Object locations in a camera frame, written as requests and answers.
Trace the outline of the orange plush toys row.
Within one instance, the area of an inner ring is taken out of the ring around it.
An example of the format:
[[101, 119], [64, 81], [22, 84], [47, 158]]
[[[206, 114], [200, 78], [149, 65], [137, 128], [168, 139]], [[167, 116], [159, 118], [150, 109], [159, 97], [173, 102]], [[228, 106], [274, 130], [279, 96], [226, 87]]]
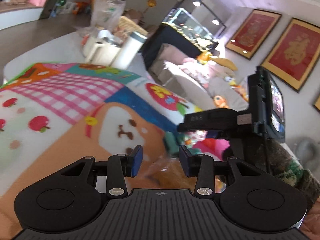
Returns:
[[243, 85], [238, 85], [235, 78], [226, 76], [224, 80], [230, 85], [230, 87], [237, 92], [246, 102], [249, 101], [247, 89]]

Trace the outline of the red framed picture, left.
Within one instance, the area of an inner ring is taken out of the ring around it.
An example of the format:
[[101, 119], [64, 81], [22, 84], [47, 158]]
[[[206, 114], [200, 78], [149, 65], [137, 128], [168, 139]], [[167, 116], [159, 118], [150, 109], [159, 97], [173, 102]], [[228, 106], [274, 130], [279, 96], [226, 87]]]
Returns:
[[278, 12], [253, 9], [225, 47], [250, 60], [281, 17]]

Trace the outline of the yellow banana plush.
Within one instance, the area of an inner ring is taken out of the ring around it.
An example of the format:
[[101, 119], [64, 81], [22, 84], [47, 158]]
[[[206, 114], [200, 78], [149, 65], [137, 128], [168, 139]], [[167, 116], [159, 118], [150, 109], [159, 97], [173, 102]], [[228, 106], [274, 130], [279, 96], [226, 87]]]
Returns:
[[214, 61], [215, 63], [227, 67], [232, 71], [237, 71], [237, 66], [229, 59], [223, 59], [218, 56], [214, 56], [210, 51], [203, 51], [199, 56], [197, 56], [197, 61], [201, 64], [206, 64], [209, 61]]

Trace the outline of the glass fish tank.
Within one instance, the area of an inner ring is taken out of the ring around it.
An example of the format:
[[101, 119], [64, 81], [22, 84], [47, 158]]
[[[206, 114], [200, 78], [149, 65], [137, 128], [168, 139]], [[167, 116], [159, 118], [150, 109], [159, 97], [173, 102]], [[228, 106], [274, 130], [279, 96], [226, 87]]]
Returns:
[[172, 9], [162, 23], [172, 27], [200, 51], [215, 49], [219, 44], [218, 37], [226, 28], [217, 18], [209, 21], [210, 26], [206, 27], [184, 8]]

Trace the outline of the beige sofa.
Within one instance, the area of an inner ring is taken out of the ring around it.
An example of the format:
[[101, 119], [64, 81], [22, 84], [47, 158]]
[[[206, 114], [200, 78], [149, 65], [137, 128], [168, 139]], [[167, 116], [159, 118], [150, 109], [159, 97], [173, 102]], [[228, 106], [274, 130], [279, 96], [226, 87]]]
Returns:
[[246, 81], [236, 76], [237, 71], [217, 64], [215, 75], [210, 78], [208, 88], [203, 88], [197, 81], [185, 74], [180, 69], [180, 65], [158, 60], [149, 68], [149, 73], [157, 83], [203, 110], [218, 108], [213, 101], [216, 95], [224, 97], [230, 109], [242, 111], [248, 107], [248, 102], [224, 80], [226, 76], [233, 77], [238, 85], [243, 85], [247, 89]]

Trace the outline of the white thermos bottle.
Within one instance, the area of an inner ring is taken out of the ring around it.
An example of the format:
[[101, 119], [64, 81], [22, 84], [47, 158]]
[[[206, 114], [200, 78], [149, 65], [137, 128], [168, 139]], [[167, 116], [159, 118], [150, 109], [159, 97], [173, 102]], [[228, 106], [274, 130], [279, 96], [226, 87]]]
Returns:
[[111, 67], [126, 70], [146, 40], [146, 36], [133, 31], [123, 43], [119, 53], [112, 62]]

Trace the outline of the black fish tank cabinet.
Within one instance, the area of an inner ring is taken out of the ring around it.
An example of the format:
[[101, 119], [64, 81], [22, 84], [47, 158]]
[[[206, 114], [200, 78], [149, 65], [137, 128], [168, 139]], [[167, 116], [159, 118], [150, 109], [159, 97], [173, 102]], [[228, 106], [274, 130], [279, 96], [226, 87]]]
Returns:
[[180, 65], [186, 58], [195, 59], [202, 51], [167, 24], [161, 24], [141, 49], [146, 69], [156, 61], [169, 61]]

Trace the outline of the orange clownfish plush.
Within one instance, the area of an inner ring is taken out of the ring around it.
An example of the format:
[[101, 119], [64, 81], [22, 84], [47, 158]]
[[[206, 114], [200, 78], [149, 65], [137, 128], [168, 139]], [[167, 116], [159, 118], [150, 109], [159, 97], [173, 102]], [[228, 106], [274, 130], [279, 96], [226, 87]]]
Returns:
[[229, 108], [227, 100], [220, 95], [214, 96], [213, 101], [218, 108]]

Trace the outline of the pink floral blanket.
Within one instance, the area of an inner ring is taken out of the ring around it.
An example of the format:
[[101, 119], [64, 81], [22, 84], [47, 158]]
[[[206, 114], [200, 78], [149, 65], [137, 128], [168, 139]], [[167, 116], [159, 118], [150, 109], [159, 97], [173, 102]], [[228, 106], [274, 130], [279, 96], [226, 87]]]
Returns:
[[208, 88], [209, 80], [215, 75], [217, 63], [209, 60], [205, 64], [200, 64], [196, 59], [185, 58], [180, 65], [180, 69], [192, 79], [197, 81], [203, 88]]

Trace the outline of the red framed picture, right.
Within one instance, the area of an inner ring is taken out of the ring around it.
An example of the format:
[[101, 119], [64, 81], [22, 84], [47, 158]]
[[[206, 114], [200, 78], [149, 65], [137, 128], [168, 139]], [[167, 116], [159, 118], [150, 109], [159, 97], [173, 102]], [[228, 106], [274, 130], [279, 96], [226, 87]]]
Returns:
[[316, 97], [312, 106], [318, 113], [320, 112], [320, 94]]

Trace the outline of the woven patterned box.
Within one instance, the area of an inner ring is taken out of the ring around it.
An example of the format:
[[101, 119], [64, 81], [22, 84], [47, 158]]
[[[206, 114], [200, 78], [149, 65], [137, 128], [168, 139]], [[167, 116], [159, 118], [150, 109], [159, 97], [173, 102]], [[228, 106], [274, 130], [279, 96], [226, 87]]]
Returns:
[[121, 16], [117, 26], [113, 30], [113, 35], [124, 41], [134, 31], [138, 32], [139, 34], [142, 34], [143, 36], [148, 35], [148, 32], [139, 25], [137, 25], [133, 20], [125, 16]]

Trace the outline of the colourful cartoon play mat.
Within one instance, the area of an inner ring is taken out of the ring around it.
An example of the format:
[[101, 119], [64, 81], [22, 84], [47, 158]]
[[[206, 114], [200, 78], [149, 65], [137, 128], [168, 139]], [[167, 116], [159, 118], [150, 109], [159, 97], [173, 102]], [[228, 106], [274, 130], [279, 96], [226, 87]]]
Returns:
[[1, 88], [1, 239], [21, 230], [14, 199], [30, 184], [83, 158], [103, 161], [143, 147], [128, 189], [193, 189], [174, 157], [193, 153], [221, 160], [225, 140], [179, 135], [191, 102], [132, 72], [91, 64], [36, 63]]

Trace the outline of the white kettle jug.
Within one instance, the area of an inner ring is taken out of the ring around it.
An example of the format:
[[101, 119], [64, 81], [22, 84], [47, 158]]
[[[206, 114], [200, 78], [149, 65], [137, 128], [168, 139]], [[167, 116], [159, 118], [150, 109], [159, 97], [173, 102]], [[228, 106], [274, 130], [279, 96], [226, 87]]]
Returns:
[[119, 53], [121, 43], [122, 40], [108, 30], [93, 32], [82, 50], [85, 62], [109, 66]]

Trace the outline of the red framed picture, middle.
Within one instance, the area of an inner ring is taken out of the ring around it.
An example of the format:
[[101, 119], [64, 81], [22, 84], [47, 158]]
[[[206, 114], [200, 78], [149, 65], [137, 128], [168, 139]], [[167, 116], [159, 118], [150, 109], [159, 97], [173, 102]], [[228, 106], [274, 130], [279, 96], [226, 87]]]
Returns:
[[319, 59], [319, 26], [292, 18], [261, 66], [297, 93]]

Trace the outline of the grey neck pillow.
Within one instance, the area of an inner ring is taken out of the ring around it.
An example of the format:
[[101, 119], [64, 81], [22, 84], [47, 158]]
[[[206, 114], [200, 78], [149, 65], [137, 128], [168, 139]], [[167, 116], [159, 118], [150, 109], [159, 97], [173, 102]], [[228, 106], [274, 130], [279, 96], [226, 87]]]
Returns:
[[310, 171], [319, 166], [319, 146], [310, 138], [302, 139], [295, 148], [295, 155], [301, 165]]

